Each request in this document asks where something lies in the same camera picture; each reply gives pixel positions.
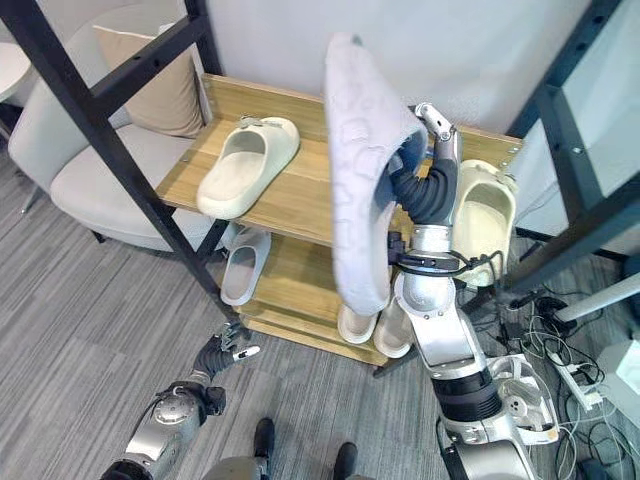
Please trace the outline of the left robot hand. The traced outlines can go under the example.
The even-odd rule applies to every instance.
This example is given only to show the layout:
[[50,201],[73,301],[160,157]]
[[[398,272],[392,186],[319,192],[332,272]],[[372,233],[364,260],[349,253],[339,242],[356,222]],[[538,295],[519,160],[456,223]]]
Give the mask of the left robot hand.
[[219,372],[257,355],[261,351],[258,345],[237,349],[236,341],[249,337],[248,329],[241,323],[224,323],[196,355],[191,376],[203,385],[210,385]]

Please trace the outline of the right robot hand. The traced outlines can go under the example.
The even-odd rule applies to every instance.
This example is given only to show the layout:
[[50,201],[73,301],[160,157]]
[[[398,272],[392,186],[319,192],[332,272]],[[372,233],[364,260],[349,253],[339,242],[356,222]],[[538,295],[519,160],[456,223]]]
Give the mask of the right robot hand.
[[388,172],[396,200],[412,220],[412,248],[429,254],[451,251],[452,225],[461,163],[462,141],[457,127],[432,104],[422,102],[414,114],[434,137],[432,165],[417,176],[405,160],[405,142],[394,153]]

